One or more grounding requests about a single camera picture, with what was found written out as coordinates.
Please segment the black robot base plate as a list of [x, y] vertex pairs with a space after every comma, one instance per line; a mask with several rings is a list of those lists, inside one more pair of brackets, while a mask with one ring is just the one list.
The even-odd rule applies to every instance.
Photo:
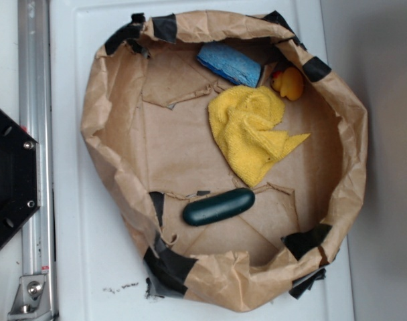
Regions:
[[0, 251], [39, 209], [37, 148], [0, 109]]

